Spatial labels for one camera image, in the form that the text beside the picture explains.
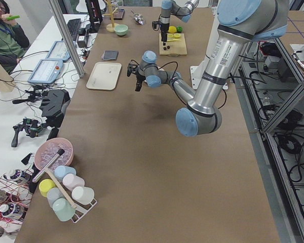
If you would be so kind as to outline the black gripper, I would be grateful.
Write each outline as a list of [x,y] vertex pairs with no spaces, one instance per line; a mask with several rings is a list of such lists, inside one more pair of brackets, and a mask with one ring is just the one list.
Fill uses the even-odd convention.
[[142,88],[142,83],[146,79],[144,72],[140,68],[136,69],[136,79],[137,79],[137,82],[136,82],[135,91],[140,92],[140,90]]
[[161,42],[163,46],[165,46],[167,42],[168,30],[169,30],[169,23],[160,22]]

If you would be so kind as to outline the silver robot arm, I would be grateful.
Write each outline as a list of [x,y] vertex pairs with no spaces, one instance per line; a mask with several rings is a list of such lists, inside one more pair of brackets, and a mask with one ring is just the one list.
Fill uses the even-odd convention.
[[199,0],[192,0],[187,1],[183,7],[180,7],[175,1],[162,1],[161,14],[156,22],[156,26],[159,25],[160,27],[163,45],[167,42],[171,15],[176,16],[181,21],[187,23],[198,4]]
[[127,75],[136,75],[137,91],[143,81],[150,88],[168,84],[174,90],[186,104],[175,117],[183,135],[212,133],[220,127],[222,119],[214,104],[243,46],[283,36],[288,11],[288,1],[220,1],[216,10],[219,37],[196,90],[189,87],[179,73],[158,69],[153,51],[145,51],[137,66],[129,64]]

